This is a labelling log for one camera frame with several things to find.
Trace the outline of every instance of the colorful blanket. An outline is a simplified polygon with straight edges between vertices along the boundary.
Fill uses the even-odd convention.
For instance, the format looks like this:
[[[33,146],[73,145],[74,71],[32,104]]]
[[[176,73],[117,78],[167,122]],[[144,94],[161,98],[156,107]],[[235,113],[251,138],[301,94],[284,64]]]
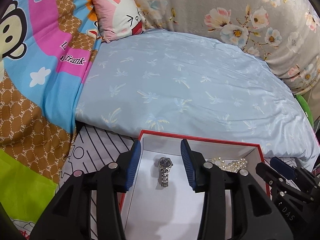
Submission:
[[[101,38],[91,0],[13,0],[0,19],[0,201],[32,225],[59,182]]]

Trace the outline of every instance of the lime green fabric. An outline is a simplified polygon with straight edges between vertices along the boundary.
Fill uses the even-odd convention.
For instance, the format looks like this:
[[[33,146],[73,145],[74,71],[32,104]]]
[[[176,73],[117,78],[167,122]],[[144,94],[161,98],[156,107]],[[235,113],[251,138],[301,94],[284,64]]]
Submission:
[[[299,102],[301,108],[303,109],[304,113],[306,114],[306,116],[307,116],[307,118],[313,128],[313,117],[312,117],[312,113],[311,113],[311,110],[310,110],[310,107],[309,107],[307,101],[301,95],[296,95],[295,98]]]
[[[0,149],[0,201],[9,217],[36,223],[56,187]]]

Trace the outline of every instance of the beige floral fabric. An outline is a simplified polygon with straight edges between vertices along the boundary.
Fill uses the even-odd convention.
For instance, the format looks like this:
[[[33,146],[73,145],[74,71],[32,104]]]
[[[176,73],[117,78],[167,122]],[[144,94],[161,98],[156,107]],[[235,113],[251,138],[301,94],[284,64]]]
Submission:
[[[308,0],[135,0],[145,28],[218,39],[265,60],[294,94],[320,78],[320,20]]]

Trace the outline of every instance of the wristwatch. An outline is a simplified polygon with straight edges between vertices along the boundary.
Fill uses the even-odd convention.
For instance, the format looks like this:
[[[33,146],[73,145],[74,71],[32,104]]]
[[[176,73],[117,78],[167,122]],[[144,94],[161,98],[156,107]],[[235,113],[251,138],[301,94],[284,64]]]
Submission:
[[[159,162],[159,173],[161,174],[161,186],[167,187],[168,186],[168,175],[171,167],[173,166],[172,161],[170,158],[161,157]]]

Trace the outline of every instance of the cartoon monkey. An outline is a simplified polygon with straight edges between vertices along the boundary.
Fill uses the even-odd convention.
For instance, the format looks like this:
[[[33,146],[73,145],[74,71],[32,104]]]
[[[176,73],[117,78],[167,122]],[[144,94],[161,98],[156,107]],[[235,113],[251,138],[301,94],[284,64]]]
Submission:
[[[27,46],[23,43],[27,34],[27,19],[18,2],[12,1],[0,20],[0,55],[2,58],[22,58]]]

